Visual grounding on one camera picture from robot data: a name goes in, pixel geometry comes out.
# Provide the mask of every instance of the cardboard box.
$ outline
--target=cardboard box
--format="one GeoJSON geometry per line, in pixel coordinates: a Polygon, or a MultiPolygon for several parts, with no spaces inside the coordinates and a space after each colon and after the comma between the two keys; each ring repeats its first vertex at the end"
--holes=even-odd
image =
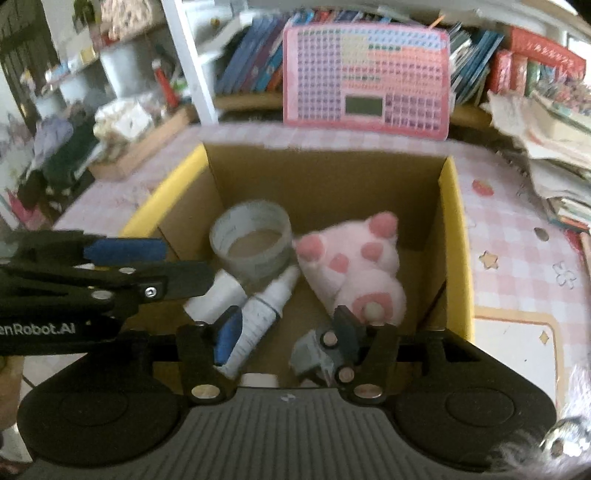
{"type": "Polygon", "coordinates": [[[97,180],[123,180],[196,119],[193,105],[182,106],[171,118],[131,145],[115,162],[93,163],[88,169],[97,180]]]}
{"type": "MultiPolygon", "coordinates": [[[[212,258],[209,230],[222,212],[248,199],[279,203],[294,234],[391,210],[400,220],[398,249],[411,333],[431,311],[427,326],[447,326],[472,337],[472,286],[463,206],[451,158],[379,151],[268,150],[201,145],[160,185],[121,236],[163,236],[183,259],[212,258]],[[447,279],[445,294],[434,302],[447,279]]],[[[131,319],[152,333],[173,333],[190,322],[169,310],[131,319]]],[[[276,374],[283,387],[296,379],[288,360],[295,341],[328,325],[324,308],[305,279],[263,338],[246,371],[276,374]]]]}

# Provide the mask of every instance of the pink checkered tablecloth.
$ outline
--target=pink checkered tablecloth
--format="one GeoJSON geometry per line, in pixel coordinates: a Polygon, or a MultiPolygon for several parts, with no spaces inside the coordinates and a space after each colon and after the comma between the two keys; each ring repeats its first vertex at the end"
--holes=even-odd
{"type": "Polygon", "coordinates": [[[56,228],[116,236],[150,193],[202,141],[452,156],[466,212],[475,305],[550,314],[560,326],[565,369],[587,360],[591,289],[578,240],[547,222],[515,167],[473,145],[273,123],[191,127],[125,181],[97,181],[56,228]],[[485,264],[490,267],[494,256],[498,257],[497,268],[487,268],[485,264]]]}

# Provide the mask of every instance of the table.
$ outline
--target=table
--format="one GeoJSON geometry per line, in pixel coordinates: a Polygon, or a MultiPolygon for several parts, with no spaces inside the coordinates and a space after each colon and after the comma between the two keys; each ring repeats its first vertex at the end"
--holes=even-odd
{"type": "Polygon", "coordinates": [[[590,281],[580,244],[546,221],[521,172],[484,148],[371,132],[295,129],[279,123],[190,127],[126,180],[96,182],[55,228],[117,236],[151,192],[202,141],[452,156],[470,243],[475,344],[561,403],[570,370],[586,362],[591,350],[590,281]],[[524,342],[529,346],[517,348],[524,342]],[[553,392],[556,381],[558,391],[553,392]]]}

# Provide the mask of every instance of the silver screw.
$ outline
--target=silver screw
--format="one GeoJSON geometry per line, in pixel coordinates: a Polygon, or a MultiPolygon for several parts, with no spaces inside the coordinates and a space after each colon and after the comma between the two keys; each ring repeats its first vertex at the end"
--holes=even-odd
{"type": "Polygon", "coordinates": [[[146,298],[153,299],[158,294],[158,290],[156,290],[155,287],[148,287],[146,288],[144,293],[146,295],[146,298]]]}
{"type": "Polygon", "coordinates": [[[359,398],[364,398],[366,400],[373,400],[374,398],[379,398],[382,396],[384,391],[381,387],[377,385],[373,385],[371,383],[365,383],[363,385],[357,385],[353,389],[353,393],[357,395],[359,398]]]}
{"type": "Polygon", "coordinates": [[[351,367],[343,367],[339,370],[337,376],[342,383],[351,383],[355,379],[355,370],[351,367]]]}
{"type": "Polygon", "coordinates": [[[95,300],[110,300],[113,297],[113,292],[108,290],[95,290],[90,296],[95,300]]]}
{"type": "Polygon", "coordinates": [[[209,384],[197,385],[191,390],[191,395],[199,400],[213,400],[214,398],[217,398],[220,393],[218,387],[209,384]]]}
{"type": "Polygon", "coordinates": [[[329,330],[322,336],[322,343],[324,344],[324,346],[332,348],[336,346],[337,343],[339,343],[339,339],[332,330],[329,330]]]}

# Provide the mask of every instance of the stuffed animal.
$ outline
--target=stuffed animal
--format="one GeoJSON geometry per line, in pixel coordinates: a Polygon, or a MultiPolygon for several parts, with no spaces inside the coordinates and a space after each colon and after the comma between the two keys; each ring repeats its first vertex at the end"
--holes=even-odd
{"type": "Polygon", "coordinates": [[[294,242],[298,263],[330,315],[346,306],[362,323],[399,325],[406,296],[396,280],[398,219],[382,212],[294,242]]]}

